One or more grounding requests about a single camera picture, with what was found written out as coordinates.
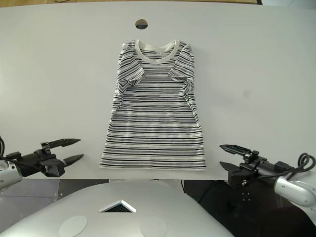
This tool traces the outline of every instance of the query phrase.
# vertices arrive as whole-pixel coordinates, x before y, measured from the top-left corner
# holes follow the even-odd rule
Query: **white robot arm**
[[[0,190],[3,190],[37,172],[42,172],[47,177],[60,177],[65,173],[65,167],[75,163],[83,154],[72,156],[64,160],[56,158],[50,149],[65,147],[80,141],[80,139],[60,139],[53,142],[42,143],[42,149],[22,156],[14,152],[4,156],[4,141],[0,137]]]
[[[316,175],[311,171],[316,165],[316,160],[313,156],[301,154],[298,167],[294,168],[282,161],[272,164],[266,158],[260,157],[258,151],[237,145],[220,147],[226,152],[243,156],[244,162],[239,166],[220,162],[228,171],[228,182],[232,187],[257,181],[274,185],[275,193],[303,210],[316,225]]]

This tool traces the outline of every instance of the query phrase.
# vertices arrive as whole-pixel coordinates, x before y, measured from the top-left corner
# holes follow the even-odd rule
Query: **black cable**
[[[181,186],[182,186],[183,192],[186,193],[186,191],[184,190],[184,186],[183,186],[183,183],[182,183],[182,179],[180,179],[180,182],[181,182]]]
[[[54,2],[63,3],[63,2],[67,2],[67,1],[70,1],[70,0],[62,0],[62,1],[57,1],[57,0],[55,0]]]
[[[30,167],[30,168],[33,168],[33,169],[41,171],[41,169],[38,168],[37,166],[25,164],[25,163],[22,163],[22,162],[19,162],[19,161],[16,161],[16,160],[12,160],[12,159],[7,159],[5,157],[1,157],[0,160],[5,160],[5,161],[11,162],[11,163],[13,163],[15,165],[23,165],[23,166]]]
[[[5,150],[4,140],[0,137],[0,157],[3,157]]]
[[[312,164],[310,166],[308,166],[307,168],[305,168],[305,166],[310,162],[310,160],[312,160]],[[275,178],[275,177],[279,177],[279,176],[286,175],[289,173],[295,174],[295,173],[307,172],[315,167],[316,159],[307,153],[302,153],[300,155],[300,157],[298,158],[297,164],[298,164],[297,168],[293,168],[293,169],[290,169],[288,171],[285,171],[285,172],[282,172],[279,174],[260,176],[260,177],[257,177],[257,179]]]
[[[15,165],[23,165],[23,166],[30,167],[30,168],[33,168],[33,169],[41,171],[40,168],[38,168],[37,166],[29,165],[29,164],[25,164],[25,163],[22,163],[22,162],[19,162],[19,161],[16,161],[16,160],[5,158],[4,157],[4,149],[5,149],[4,140],[0,137],[0,160],[5,160],[5,161],[11,162],[11,163],[13,163]]]
[[[224,184],[225,181],[224,180],[216,180],[217,183],[214,185],[211,185],[210,187],[208,187],[204,193],[202,194],[201,198],[199,199],[198,203],[201,203],[201,201],[204,199],[204,197],[206,196],[206,194],[212,189],[215,188],[216,186],[220,185],[220,184]]]

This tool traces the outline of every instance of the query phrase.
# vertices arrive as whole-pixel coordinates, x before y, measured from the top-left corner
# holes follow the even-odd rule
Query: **striped t-shirt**
[[[189,44],[123,44],[100,167],[206,169]]]

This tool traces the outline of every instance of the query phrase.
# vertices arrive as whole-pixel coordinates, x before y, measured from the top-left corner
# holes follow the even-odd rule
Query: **vent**
[[[136,209],[128,204],[124,200],[116,201],[110,205],[107,205],[99,210],[100,213],[104,212],[130,212],[135,213]]]
[[[123,206],[122,204],[119,204],[115,207],[112,207],[111,209],[104,211],[104,212],[131,212],[130,210],[128,210],[125,206]]]

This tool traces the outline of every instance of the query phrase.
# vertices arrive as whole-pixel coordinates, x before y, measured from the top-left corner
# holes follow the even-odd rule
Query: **white table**
[[[135,21],[146,19],[145,30]],[[208,170],[110,170],[103,150],[121,44],[191,43]],[[208,2],[92,2],[0,8],[0,135],[6,154],[42,141],[84,153],[62,178],[226,179],[218,146],[296,165],[316,154],[316,11]],[[43,178],[42,174],[33,177]]]

